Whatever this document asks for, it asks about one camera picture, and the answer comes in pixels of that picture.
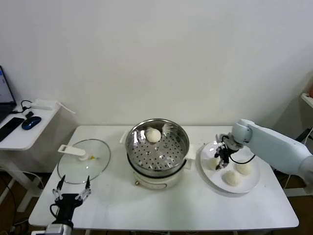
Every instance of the table leg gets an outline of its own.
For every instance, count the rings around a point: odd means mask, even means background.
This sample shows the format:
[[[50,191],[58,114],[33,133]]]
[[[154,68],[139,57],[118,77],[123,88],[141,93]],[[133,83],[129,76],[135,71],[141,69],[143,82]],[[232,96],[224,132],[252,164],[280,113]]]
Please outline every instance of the table leg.
[[[31,181],[24,173],[20,172],[20,169],[11,161],[4,152],[1,153],[0,165],[4,167],[13,179],[19,182],[25,189],[27,193],[18,208],[18,212],[24,212],[30,199],[32,197],[39,197],[42,190],[37,187],[37,181]]]
[[[287,188],[284,189],[284,192],[287,197],[313,196],[313,192],[306,188]]]
[[[14,179],[12,179],[12,180],[10,181],[10,183],[8,184],[9,188],[12,188],[12,186],[14,185],[14,182],[15,182]],[[1,196],[0,196],[0,204],[1,204],[2,201],[5,199],[5,197],[6,197],[6,195],[8,194],[8,192],[9,192],[9,189],[8,189],[8,188],[5,188],[5,190],[3,191],[3,193],[2,193]]]

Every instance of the steamed bun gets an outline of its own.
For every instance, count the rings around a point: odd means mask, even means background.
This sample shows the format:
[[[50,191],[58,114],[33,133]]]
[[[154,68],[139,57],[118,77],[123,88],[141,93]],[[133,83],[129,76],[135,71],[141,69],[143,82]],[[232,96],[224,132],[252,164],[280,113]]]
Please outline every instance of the steamed bun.
[[[252,172],[252,167],[250,163],[247,164],[236,164],[236,169],[239,173],[243,175],[249,175]]]
[[[230,186],[237,186],[241,183],[241,175],[237,171],[234,171],[234,170],[227,171],[222,176],[222,179]]]
[[[145,131],[145,136],[150,143],[156,143],[160,141],[162,137],[161,132],[154,128],[148,128]]]
[[[208,167],[210,170],[216,170],[216,166],[220,163],[220,158],[211,158],[208,161]]]

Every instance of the computer mouse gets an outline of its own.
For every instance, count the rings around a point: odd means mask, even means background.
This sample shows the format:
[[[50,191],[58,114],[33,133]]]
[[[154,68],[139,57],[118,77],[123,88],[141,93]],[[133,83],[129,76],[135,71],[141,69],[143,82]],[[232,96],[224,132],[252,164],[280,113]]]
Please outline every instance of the computer mouse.
[[[30,117],[22,123],[22,129],[30,130],[31,128],[36,126],[40,121],[41,121],[41,117],[38,117],[38,116]]]

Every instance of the white wall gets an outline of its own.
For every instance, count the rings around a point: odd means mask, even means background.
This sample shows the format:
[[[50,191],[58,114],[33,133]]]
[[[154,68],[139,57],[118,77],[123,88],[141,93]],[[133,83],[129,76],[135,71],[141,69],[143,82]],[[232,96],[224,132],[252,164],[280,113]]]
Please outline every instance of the white wall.
[[[279,120],[310,80],[312,11],[311,0],[2,0],[0,64],[19,98],[77,111],[54,122],[55,145],[77,124],[155,117],[295,135],[297,102],[294,125]]]

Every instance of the glass lid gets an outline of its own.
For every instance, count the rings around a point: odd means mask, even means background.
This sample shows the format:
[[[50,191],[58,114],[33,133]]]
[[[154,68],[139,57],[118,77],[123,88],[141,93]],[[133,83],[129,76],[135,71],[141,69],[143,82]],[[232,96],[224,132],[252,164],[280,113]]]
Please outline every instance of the glass lid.
[[[97,139],[83,140],[72,147],[85,151],[84,156],[65,153],[58,163],[58,174],[69,184],[84,184],[89,176],[95,179],[103,172],[111,158],[109,146]]]

